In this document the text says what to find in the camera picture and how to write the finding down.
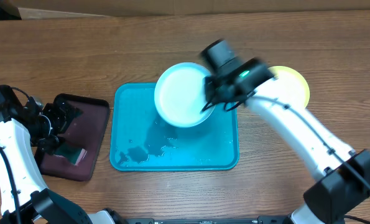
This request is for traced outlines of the light blue plate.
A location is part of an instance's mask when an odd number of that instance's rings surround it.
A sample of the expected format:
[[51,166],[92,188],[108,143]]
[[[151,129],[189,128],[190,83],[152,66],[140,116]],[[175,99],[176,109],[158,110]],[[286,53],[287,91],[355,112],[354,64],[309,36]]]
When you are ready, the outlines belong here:
[[207,104],[204,79],[210,75],[207,68],[193,62],[168,68],[154,90],[154,103],[160,117],[178,128],[190,128],[204,122],[214,110],[202,110]]

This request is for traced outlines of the green pink sponge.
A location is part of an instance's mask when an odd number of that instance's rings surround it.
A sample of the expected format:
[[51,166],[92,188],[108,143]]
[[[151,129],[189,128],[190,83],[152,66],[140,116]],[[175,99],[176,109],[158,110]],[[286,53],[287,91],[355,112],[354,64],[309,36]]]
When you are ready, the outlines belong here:
[[68,162],[77,166],[84,158],[86,153],[87,151],[82,147],[64,143],[56,149],[54,155],[58,157],[64,157]]

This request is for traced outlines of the yellow plate with stain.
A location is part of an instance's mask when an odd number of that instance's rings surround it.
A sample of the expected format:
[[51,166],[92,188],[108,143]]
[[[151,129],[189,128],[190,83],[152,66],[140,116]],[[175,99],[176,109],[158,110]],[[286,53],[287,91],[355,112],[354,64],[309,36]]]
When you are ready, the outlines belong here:
[[279,81],[282,96],[289,103],[306,108],[310,99],[309,85],[304,77],[296,70],[285,66],[269,67]]

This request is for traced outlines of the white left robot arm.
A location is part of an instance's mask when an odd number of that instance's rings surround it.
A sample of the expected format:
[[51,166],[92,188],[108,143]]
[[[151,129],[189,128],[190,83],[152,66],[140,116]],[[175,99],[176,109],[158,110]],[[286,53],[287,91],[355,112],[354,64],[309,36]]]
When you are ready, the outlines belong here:
[[21,103],[16,87],[0,85],[1,222],[121,223],[108,208],[86,213],[44,181],[89,180],[108,117],[104,100],[60,94],[52,103],[33,96]]

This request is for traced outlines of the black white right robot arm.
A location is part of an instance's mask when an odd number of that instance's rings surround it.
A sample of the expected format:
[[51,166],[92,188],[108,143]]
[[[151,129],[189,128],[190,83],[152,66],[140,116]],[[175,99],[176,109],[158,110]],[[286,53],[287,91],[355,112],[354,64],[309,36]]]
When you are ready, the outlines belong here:
[[226,111],[244,105],[268,122],[303,160],[315,184],[286,223],[344,223],[370,197],[370,152],[355,151],[308,110],[308,83],[296,70],[258,58],[243,62],[220,39],[201,52],[212,74],[205,78],[206,106]]

